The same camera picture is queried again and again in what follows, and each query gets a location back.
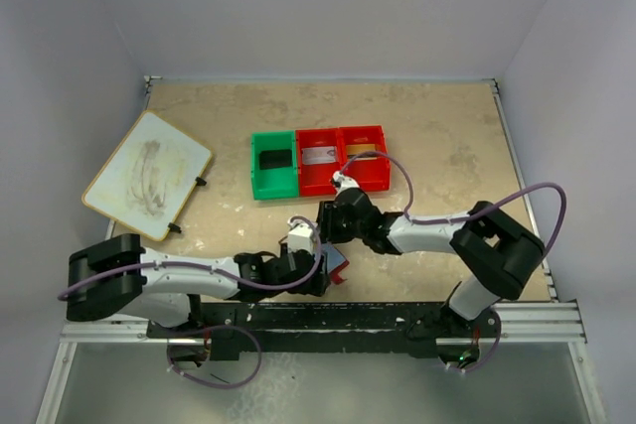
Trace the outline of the red leather card holder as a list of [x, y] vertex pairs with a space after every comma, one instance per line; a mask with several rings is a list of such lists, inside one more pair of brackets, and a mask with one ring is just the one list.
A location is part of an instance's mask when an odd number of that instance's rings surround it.
[[322, 245], [322, 254], [331, 282], [335, 285], [344, 283], [340, 273], [349, 265], [349, 260], [331, 243]]

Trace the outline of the white card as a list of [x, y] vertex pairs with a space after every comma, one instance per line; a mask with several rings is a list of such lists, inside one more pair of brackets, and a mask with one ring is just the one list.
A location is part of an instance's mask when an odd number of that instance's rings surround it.
[[333, 146], [308, 147], [301, 149], [301, 162], [305, 166], [323, 165], [338, 161], [336, 148]]

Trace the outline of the gold card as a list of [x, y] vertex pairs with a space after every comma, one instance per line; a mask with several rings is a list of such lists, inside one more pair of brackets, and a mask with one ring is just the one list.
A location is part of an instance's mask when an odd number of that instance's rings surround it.
[[376, 145], [375, 144], [348, 144], [345, 150], [346, 150], [347, 157], [352, 158], [364, 152], [375, 151]]

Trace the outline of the black VIP card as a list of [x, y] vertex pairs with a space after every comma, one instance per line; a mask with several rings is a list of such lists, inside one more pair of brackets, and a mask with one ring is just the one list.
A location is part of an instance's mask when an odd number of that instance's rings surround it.
[[293, 166], [291, 149], [263, 150], [258, 154], [259, 169], [271, 170]]

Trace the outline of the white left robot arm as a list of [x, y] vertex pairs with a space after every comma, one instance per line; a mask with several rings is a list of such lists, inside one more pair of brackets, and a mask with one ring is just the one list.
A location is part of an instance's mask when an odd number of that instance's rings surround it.
[[244, 303], [280, 293], [321, 297], [329, 284], [324, 255], [313, 245], [197, 258], [153, 250], [124, 233], [73, 253], [59, 298], [72, 322], [124, 314], [192, 337], [205, 323], [204, 297]]

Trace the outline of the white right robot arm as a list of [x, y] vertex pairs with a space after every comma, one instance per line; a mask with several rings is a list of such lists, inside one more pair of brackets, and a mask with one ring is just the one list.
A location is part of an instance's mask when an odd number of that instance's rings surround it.
[[538, 237], [486, 201], [449, 218], [408, 216], [381, 212], [364, 191], [349, 188], [320, 203], [317, 224], [321, 240], [332, 244], [358, 239], [377, 254], [458, 256], [471, 276], [453, 290], [441, 314], [453, 336], [466, 335], [499, 300], [518, 299], [546, 252]]

